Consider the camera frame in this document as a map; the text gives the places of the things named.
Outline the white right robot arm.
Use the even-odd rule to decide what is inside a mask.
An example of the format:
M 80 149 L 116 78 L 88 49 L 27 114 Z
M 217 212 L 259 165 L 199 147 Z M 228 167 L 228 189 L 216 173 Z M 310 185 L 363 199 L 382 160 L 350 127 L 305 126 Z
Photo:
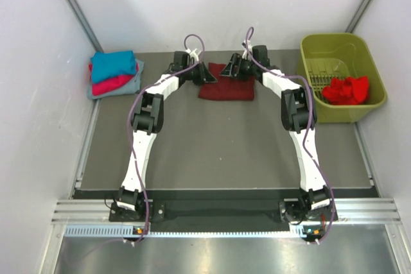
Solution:
M 302 76 L 289 76 L 278 67 L 271 67 L 266 46 L 250 46 L 247 40 L 242 46 L 244 52 L 233 54 L 220 75 L 237 80 L 254 77 L 281 99 L 281 123 L 295 146 L 301 192 L 298 204 L 283 209 L 284 220 L 298 224 L 316 219 L 332 205 L 333 197 L 317 155 L 312 90 Z

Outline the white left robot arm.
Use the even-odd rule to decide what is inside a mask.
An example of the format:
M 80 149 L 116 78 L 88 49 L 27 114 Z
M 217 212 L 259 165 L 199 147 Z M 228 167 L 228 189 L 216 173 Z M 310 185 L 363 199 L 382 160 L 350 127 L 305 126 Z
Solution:
M 202 54 L 197 49 L 174 52 L 166 72 L 138 93 L 128 115 L 130 161 L 117 198 L 112 203 L 111 221 L 148 219 L 150 207 L 145 191 L 145 173 L 153 143 L 164 124 L 164 101 L 185 81 L 192 81 L 195 85 L 216 82 L 201 61 Z

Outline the dark red t shirt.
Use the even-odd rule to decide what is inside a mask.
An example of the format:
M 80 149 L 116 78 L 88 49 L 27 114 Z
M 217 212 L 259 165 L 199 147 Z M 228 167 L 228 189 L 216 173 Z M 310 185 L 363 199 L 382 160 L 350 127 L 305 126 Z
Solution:
M 220 76 L 225 64 L 209 62 L 210 73 L 216 77 L 216 83 L 206 83 L 200 87 L 198 97 L 211 101 L 252 101 L 254 99 L 254 77 L 237 80 Z

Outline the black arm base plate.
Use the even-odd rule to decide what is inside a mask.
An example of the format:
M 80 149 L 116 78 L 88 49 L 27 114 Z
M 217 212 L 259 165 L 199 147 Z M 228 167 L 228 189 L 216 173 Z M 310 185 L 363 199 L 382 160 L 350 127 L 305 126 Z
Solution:
M 246 219 L 267 220 L 274 223 L 315 221 L 324 216 L 329 220 L 333 206 L 309 209 L 301 200 L 154 200 L 146 209 L 143 202 L 137 210 L 126 210 L 114 202 L 109 212 L 110 222 L 165 223 L 177 219 L 233 219 L 244 222 Z

